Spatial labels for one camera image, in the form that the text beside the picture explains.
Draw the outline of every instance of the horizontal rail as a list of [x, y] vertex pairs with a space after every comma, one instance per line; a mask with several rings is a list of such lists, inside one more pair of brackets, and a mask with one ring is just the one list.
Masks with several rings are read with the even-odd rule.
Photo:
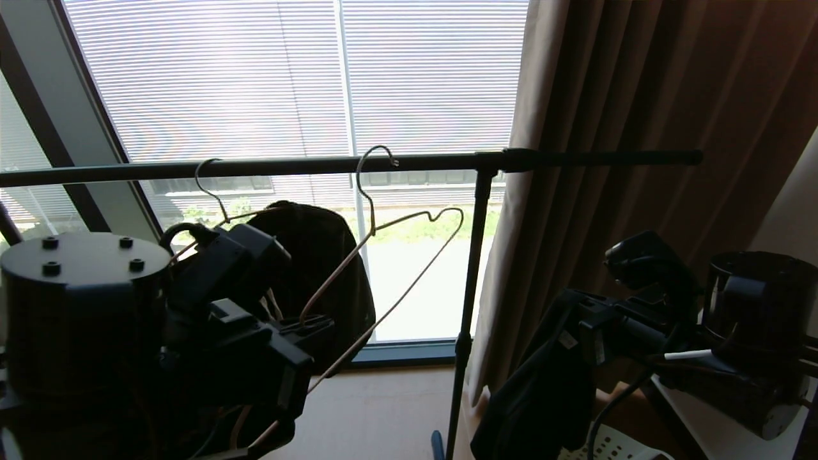
[[[548, 167], [628, 166], [628, 165], [697, 165], [701, 151], [609, 151], [589, 153], [549, 153], [528, 149], [505, 149], [468, 155], [395, 156], [400, 162], [392, 166], [386, 155], [366, 159], [363, 172], [425, 171], [443, 169], [477, 169], [517, 173]], [[298, 157], [275, 160], [222, 160], [203, 167], [200, 176], [239, 177], [293, 174], [354, 173], [359, 158]], [[0, 187], [34, 185], [136, 181], [193, 177], [197, 161], [163, 163], [128, 163], [105, 166], [7, 171], [0, 173]]]

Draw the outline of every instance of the hanger hook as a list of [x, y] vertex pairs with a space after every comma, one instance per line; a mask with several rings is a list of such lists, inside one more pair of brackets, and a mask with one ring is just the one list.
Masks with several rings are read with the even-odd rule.
[[210, 159], [207, 159], [207, 160], [202, 161], [201, 163], [199, 163], [199, 165], [196, 166], [196, 171], [193, 173], [193, 180], [196, 181], [196, 186], [199, 188], [199, 190], [206, 193], [207, 195], [212, 196], [216, 200], [216, 202], [218, 203], [219, 209], [222, 210], [222, 215], [224, 216], [224, 221], [226, 223], [230, 223], [230, 216], [227, 215], [227, 210], [224, 209], [224, 203], [222, 203], [222, 199], [219, 198], [218, 196], [216, 196], [214, 193], [209, 192], [208, 190], [206, 190], [204, 187], [202, 187], [202, 184], [199, 182], [199, 171], [201, 171], [202, 166], [207, 165], [209, 163], [213, 163], [214, 161], [221, 161], [221, 160], [222, 160], [221, 158], [210, 158]]
[[375, 202], [372, 201], [372, 198], [369, 196], [369, 194], [364, 192], [363, 187], [361, 187], [361, 169], [363, 168], [363, 163], [364, 163], [364, 161], [366, 161], [366, 158], [369, 156], [369, 154], [371, 154], [373, 151], [376, 151], [378, 149], [384, 149], [386, 151], [386, 154], [389, 155], [389, 163], [392, 166], [396, 167], [396, 168], [398, 167], [398, 159], [395, 158], [392, 155], [392, 151], [389, 149], [389, 147], [382, 146], [382, 145], [377, 145], [377, 146], [374, 146], [371, 149], [367, 150], [366, 153], [363, 154], [361, 159], [358, 161], [358, 167], [355, 170], [355, 183], [357, 184], [358, 193], [363, 195], [364, 198], [366, 198], [366, 200], [369, 201], [369, 234], [373, 235], [373, 236], [375, 235], [375, 230], [376, 230], [376, 226], [375, 226]]

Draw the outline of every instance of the beige curtain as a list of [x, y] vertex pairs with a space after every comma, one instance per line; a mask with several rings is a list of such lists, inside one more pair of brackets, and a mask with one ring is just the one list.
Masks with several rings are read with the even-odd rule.
[[700, 276], [748, 246], [818, 124], [818, 2], [533, 0], [510, 144], [700, 148], [681, 166], [512, 174], [479, 306], [475, 402], [566, 287], [618, 291], [605, 249], [655, 229]]

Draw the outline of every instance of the clothes rack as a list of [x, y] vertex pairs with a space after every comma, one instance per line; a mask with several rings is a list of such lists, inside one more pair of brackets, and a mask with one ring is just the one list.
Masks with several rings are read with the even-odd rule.
[[[488, 198], [492, 178], [498, 171], [518, 173], [549, 167], [635, 166], [635, 165], [697, 165], [702, 161], [701, 151], [612, 151], [589, 153], [542, 152], [528, 149], [505, 149], [477, 152], [470, 155], [410, 155], [396, 156], [399, 171], [442, 169], [474, 169], [477, 181], [474, 189], [474, 216], [472, 220], [469, 261], [466, 268], [465, 294], [461, 330], [455, 342], [455, 379], [452, 388], [452, 406], [449, 413], [447, 443], [439, 431], [432, 434], [434, 460], [452, 460], [454, 457], [457, 424], [461, 408], [461, 393], [465, 367], [471, 352], [470, 326], [477, 291], [477, 275], [483, 228], [486, 223]], [[235, 177], [292, 174], [352, 174], [357, 168], [355, 156], [337, 158], [286, 158], [279, 160], [222, 160], [201, 171], [201, 177]], [[52, 168], [0, 173], [0, 187], [30, 187], [37, 185], [137, 181], [173, 178], [191, 178], [200, 162], [139, 163], [102, 166]], [[363, 165], [362, 172], [396, 170], [386, 157], [372, 157]], [[8, 241], [15, 241], [11, 217], [0, 213], [0, 232]]]

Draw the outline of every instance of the window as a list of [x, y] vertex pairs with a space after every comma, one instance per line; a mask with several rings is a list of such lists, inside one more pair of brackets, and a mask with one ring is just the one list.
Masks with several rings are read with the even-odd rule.
[[[0, 168], [50, 167], [4, 75], [0, 81]], [[87, 230], [62, 186], [0, 189], [0, 201], [24, 239]], [[6, 248], [6, 242], [0, 241], [0, 250]]]
[[[398, 156], [507, 147], [528, 0], [64, 2], [82, 62], [134, 163], [357, 156], [375, 144]], [[473, 171], [395, 171], [364, 174], [362, 183], [383, 221], [468, 205], [474, 179]], [[366, 229], [346, 174], [204, 182], [237, 209], [286, 199], [338, 210], [353, 231]], [[498, 176], [494, 205], [504, 185]], [[163, 227], [218, 216], [191, 180], [142, 186]], [[366, 248], [379, 313], [455, 224], [411, 221]], [[457, 334], [467, 228], [378, 340]]]

